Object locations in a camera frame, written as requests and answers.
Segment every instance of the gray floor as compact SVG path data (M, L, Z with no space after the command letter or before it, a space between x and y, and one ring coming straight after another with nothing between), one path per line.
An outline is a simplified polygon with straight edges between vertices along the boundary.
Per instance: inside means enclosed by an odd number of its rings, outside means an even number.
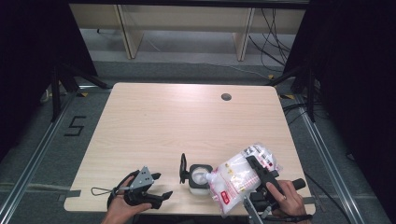
M243 62L236 60L231 34L194 32L146 32L136 58L128 60L120 32L81 30L90 50L100 78L109 84L118 81L143 80L150 82L200 82L225 84L264 84L268 75L279 76L279 64L261 54L249 42ZM261 34L252 36L259 44L264 43ZM279 39L291 46L293 35L280 35ZM282 60L276 48L268 52ZM216 71L228 77L217 77ZM279 94L290 94L291 80L277 86ZM73 183L78 166L93 134L97 120L106 104L109 91L91 90L86 97L76 97L69 106L51 146L40 162L29 188L23 195L10 223L99 223L102 213L68 213L63 209L64 195ZM296 103L293 99L281 99L283 106ZM351 192L362 220L365 223L390 223L377 198L364 179L359 167L346 157L347 148L337 134L324 108L315 107L315 123L324 144L329 150L336 169ZM0 200L9 194L12 185L18 181L23 169L40 143L40 137L50 126L51 102L39 107L35 118L29 124L20 143L10 150L0 164ZM74 116L85 116L78 122L84 126L79 137L66 137L74 130L68 128ZM304 122L305 113L294 109L286 114L290 132L296 145L304 171L313 177L342 207L339 194L332 182L331 174L323 162L318 146L313 141ZM347 223L342 213L314 182L308 179L308 186L317 199L314 223ZM139 223L236 223L235 219L213 217L140 217Z

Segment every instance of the wooden table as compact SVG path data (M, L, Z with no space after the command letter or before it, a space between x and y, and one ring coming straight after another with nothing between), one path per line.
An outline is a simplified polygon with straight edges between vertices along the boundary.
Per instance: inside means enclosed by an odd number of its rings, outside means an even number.
M221 95L232 99L225 101ZM273 87L118 83L114 86L71 190L67 211L105 212L108 194L93 196L91 188L112 189L129 173L147 166L161 173L149 193L171 198L146 213L219 215L207 196L195 196L179 184L180 156L216 168L246 147L261 142L283 166L278 179L304 178L290 130ZM311 197L308 188L299 190ZM307 212L315 213L308 204ZM241 204L232 215L247 215Z

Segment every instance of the red label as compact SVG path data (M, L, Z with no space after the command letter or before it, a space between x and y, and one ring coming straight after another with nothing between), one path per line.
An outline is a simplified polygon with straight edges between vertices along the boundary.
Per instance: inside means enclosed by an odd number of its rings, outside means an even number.
M223 199L225 204L228 204L230 202L230 199L228 198L226 191L221 192L221 198Z

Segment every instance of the hand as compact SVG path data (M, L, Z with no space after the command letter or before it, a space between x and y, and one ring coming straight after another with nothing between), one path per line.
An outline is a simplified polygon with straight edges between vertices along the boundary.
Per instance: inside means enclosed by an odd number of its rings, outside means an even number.
M132 179L134 179L133 176L129 177L127 180L125 180L122 186L126 187ZM111 202L110 206L108 207L106 216L103 219L102 224L123 224L134 215L151 208L151 203L141 203L136 206L131 206L125 202L123 194L124 190L119 190L119 192Z
M303 197L297 193L292 182L289 180L278 180L279 186L282 188L283 193L280 193L277 188L271 184L266 183L266 187L274 196L275 200L279 203L279 209L273 211L274 216L284 217L287 216L303 216L306 215ZM298 223L310 223L309 220Z

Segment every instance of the plastic bag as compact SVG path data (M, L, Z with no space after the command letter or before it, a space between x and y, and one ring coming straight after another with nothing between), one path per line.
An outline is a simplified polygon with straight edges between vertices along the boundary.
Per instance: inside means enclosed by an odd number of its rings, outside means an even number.
M257 143L233 156L210 174L206 174L210 193L213 200L219 204L222 217L227 217L232 209L261 183L246 160L246 157L252 155L270 172L281 170L272 152L263 144Z

